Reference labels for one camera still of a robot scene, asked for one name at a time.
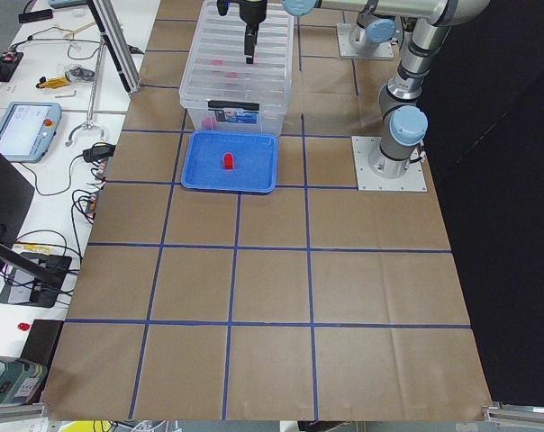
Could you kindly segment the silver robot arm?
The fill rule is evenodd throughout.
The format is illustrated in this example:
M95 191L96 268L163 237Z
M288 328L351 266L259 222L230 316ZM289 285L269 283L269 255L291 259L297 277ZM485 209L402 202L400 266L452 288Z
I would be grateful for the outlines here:
M246 24L244 33L244 56L247 64L254 62L258 43L259 25L267 17L267 1L235 1L239 6L239 17ZM355 23L338 23L339 51L343 58L392 59L390 40L395 37L396 22L391 15L372 14L366 5L358 13Z
M370 169L383 178L403 176L413 162L411 154L422 143L428 128L423 111L416 107L422 82L429 74L433 57L451 27L481 14L487 1L284 1L289 14L302 17L314 8L355 11L360 14L391 15L417 20L412 37L400 50L397 72L379 92L383 117L380 143L368 156Z

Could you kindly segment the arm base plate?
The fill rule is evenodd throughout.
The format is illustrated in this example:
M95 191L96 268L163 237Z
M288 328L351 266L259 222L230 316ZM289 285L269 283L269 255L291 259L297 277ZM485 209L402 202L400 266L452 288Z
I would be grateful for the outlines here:
M360 192L426 193L422 161L416 148L408 159L394 161L380 148L380 137L352 136L352 154Z
M339 54L343 59L369 59L392 61L394 53L390 41L371 42L364 29L355 23L336 25Z

